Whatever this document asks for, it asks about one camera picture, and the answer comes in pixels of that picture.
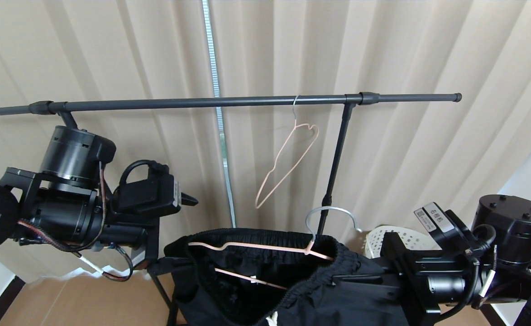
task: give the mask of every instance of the laundry basket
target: laundry basket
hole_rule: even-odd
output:
[[[437,250],[440,247],[436,244],[435,240],[430,235],[425,235],[418,231],[406,229],[406,227],[398,227],[391,225],[379,226],[368,235],[365,240],[365,256],[368,258],[377,258],[380,256],[380,250],[382,249],[382,241],[384,239],[384,233],[396,232],[400,235],[400,239],[411,250]]]

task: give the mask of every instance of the beige curtain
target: beige curtain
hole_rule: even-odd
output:
[[[462,92],[460,103],[354,110],[333,200],[365,230],[423,231],[412,211],[431,201],[470,224],[478,198],[497,192],[531,151],[531,2],[210,4],[223,96]],[[317,124],[321,137],[255,210],[255,189],[292,130],[292,110],[224,108],[238,226],[305,231],[305,214],[321,203],[342,107],[298,107],[297,115]],[[267,189],[312,134],[297,132]],[[356,249],[359,239],[340,214],[330,212],[325,233]]]
[[[358,91],[454,93],[460,103],[357,107],[334,204],[363,229],[422,230],[412,211],[430,201],[469,224],[477,198],[497,192],[531,151],[531,2],[210,1],[222,96]],[[0,2],[0,106],[34,101],[212,97],[200,1]],[[305,231],[330,173],[342,107],[297,107],[321,134],[294,173],[254,208],[255,194],[293,124],[290,107],[223,108],[238,227]],[[166,109],[75,114],[112,139],[116,184],[131,161],[168,163],[195,208],[162,219],[161,246],[230,226],[215,111]],[[0,118],[5,167],[39,168],[58,117]],[[311,142],[299,130],[265,192]],[[145,176],[135,170],[133,180]],[[325,233],[350,245],[350,221],[330,213]],[[124,268],[115,252],[89,254]],[[26,281],[84,267],[49,246],[0,247]]]

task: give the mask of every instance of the hanger hook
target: hanger hook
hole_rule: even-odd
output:
[[[319,212],[319,211],[325,211],[327,209],[335,209],[336,211],[340,211],[340,212],[344,212],[344,213],[348,214],[350,216],[350,218],[352,219],[352,222],[354,223],[354,229],[356,231],[358,231],[358,232],[363,232],[362,229],[358,229],[358,227],[356,227],[356,218],[347,209],[344,209],[344,208],[341,208],[341,207],[336,207],[336,206],[322,206],[322,207],[318,207],[318,208],[312,209],[311,211],[309,211],[309,213],[307,213],[307,216],[305,217],[305,225],[306,225],[307,229],[311,232],[311,241],[312,242],[314,242],[316,240],[316,233],[309,226],[309,219],[311,219],[311,215],[313,215],[313,213],[316,213],[316,212]]]
[[[298,116],[296,115],[296,101],[298,100],[298,97],[300,95],[296,95],[296,98],[294,99],[294,104],[292,104],[292,112],[294,114],[294,120],[298,119]]]

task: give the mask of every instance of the black pants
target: black pants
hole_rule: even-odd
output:
[[[200,241],[222,246],[229,241],[305,248],[311,235],[294,232],[219,229],[182,237],[164,248],[171,257],[189,258],[191,269],[172,273],[174,300],[192,326],[267,326],[277,314],[279,326],[406,325],[396,302],[361,295],[333,284],[338,275],[382,274],[383,268],[336,239],[321,235],[313,250],[334,258],[229,246],[223,251],[189,246]],[[215,271],[229,270],[287,287],[277,289]]]

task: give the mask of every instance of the horizontal bar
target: horizontal bar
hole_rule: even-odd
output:
[[[157,99],[124,101],[84,101],[84,102],[36,102],[33,105],[0,107],[0,115],[12,114],[56,114],[59,112],[139,110],[139,109],[177,109],[187,107],[230,107],[256,105],[332,105],[355,104],[370,105],[380,101],[460,101],[456,94],[412,94],[380,95],[361,92],[347,95],[299,95],[295,96],[249,96],[249,97],[210,97],[200,99]]]

